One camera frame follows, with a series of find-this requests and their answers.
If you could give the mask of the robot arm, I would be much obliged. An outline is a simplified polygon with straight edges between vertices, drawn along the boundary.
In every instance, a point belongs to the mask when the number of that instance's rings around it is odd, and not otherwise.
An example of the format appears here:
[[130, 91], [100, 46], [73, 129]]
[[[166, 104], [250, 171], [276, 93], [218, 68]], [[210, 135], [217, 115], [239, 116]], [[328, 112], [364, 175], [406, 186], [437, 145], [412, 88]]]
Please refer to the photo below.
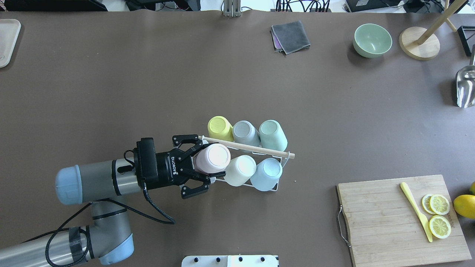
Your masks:
[[175, 135], [173, 149], [155, 151], [153, 138], [142, 138], [122, 159], [61, 169], [56, 194], [65, 205], [83, 204], [57, 229], [1, 250], [2, 267], [73, 267], [98, 258], [102, 265], [134, 252], [128, 212], [157, 223], [176, 221], [150, 198], [149, 191], [179, 186], [183, 199], [205, 193], [224, 177], [230, 155], [226, 146], [198, 135]]

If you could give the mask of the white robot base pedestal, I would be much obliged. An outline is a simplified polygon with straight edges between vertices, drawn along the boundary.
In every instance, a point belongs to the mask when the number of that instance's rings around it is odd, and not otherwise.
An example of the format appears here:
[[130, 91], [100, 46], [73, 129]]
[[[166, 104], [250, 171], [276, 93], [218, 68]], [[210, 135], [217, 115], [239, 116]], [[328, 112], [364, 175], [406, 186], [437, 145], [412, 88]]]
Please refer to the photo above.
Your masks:
[[278, 267], [275, 255], [210, 255], [186, 256], [182, 267]]

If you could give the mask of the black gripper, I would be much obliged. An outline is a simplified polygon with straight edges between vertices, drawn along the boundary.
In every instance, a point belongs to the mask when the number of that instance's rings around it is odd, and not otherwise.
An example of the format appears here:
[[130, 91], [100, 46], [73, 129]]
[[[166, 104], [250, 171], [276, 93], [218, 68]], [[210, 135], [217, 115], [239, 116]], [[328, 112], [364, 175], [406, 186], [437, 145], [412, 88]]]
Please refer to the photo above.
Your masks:
[[[208, 147], [198, 135], [173, 135], [174, 148], [168, 152], [156, 153], [158, 179], [156, 186], [180, 185], [182, 199], [188, 199], [209, 189], [212, 178], [221, 178], [226, 175], [225, 171], [213, 174], [202, 174], [194, 170], [192, 157]], [[183, 144], [194, 144], [190, 149], [183, 151]], [[189, 180], [202, 181], [203, 184], [194, 189], [184, 184]]]

